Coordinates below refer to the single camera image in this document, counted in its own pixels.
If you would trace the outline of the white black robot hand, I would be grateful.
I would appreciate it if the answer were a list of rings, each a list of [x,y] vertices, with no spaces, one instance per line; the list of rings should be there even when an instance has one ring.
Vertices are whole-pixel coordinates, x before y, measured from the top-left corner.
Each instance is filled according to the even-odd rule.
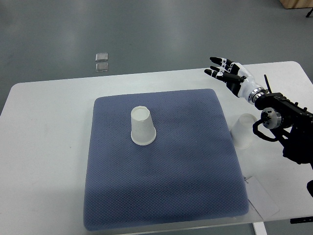
[[[226,84],[226,87],[238,98],[244,98],[248,103],[265,94],[266,90],[255,82],[254,76],[240,63],[226,58],[210,57],[215,64],[204,72]]]

